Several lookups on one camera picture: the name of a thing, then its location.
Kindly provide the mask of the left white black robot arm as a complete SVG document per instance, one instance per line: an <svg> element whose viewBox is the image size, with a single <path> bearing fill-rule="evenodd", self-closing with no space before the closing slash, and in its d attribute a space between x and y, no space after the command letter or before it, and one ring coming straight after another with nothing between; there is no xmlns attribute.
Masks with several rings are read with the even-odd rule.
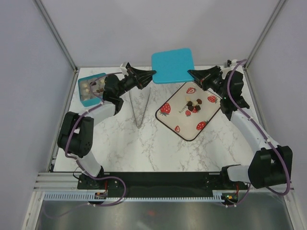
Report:
<svg viewBox="0 0 307 230"><path fill-rule="evenodd" d="M104 186L104 169L91 149L94 127L105 119L117 115L123 106L122 95L133 88L144 89L156 74L155 70L136 69L125 63L120 72L98 74L88 82L86 89L98 104L82 114L67 112L60 128L57 145L64 150L66 158L73 159L87 175L88 184L94 189Z"/></svg>

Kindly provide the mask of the teal box lid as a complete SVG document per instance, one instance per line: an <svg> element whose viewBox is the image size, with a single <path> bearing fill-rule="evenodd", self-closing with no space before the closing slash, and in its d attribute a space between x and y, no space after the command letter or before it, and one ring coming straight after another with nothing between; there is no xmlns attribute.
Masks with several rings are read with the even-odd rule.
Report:
<svg viewBox="0 0 307 230"><path fill-rule="evenodd" d="M152 70L155 84L191 82L194 78L188 73L194 70L192 52L181 48L152 54Z"/></svg>

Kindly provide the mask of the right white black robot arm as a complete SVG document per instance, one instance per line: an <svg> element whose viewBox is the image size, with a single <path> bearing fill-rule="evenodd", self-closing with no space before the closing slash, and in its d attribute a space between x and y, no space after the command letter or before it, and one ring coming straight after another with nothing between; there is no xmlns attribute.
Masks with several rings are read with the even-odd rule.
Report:
<svg viewBox="0 0 307 230"><path fill-rule="evenodd" d="M282 193L289 192L293 152L269 136L255 120L249 104L242 94L243 74L219 66L205 70L188 70L194 82L204 91L211 89L220 97L220 108L227 119L237 127L251 147L254 156L251 163L222 168L219 177L221 187L230 189L236 182L251 184L254 188L267 188L285 184Z"/></svg>

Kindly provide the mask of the metal tweezers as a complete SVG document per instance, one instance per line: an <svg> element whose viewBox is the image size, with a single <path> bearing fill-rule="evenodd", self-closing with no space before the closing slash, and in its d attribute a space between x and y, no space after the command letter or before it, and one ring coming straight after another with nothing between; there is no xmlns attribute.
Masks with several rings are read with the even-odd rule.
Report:
<svg viewBox="0 0 307 230"><path fill-rule="evenodd" d="M138 129L141 128L150 99L151 88L142 90L133 88L129 91L129 99L132 107L133 117Z"/></svg>

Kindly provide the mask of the teal chocolate box tray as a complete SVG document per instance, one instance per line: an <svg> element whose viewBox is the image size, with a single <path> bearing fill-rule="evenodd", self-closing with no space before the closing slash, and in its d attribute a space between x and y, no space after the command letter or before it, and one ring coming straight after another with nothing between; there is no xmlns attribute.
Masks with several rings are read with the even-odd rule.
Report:
<svg viewBox="0 0 307 230"><path fill-rule="evenodd" d="M105 73L100 73L78 80L79 99L84 107L90 107L101 102L104 86ZM88 84L87 88L83 88L83 84Z"/></svg>

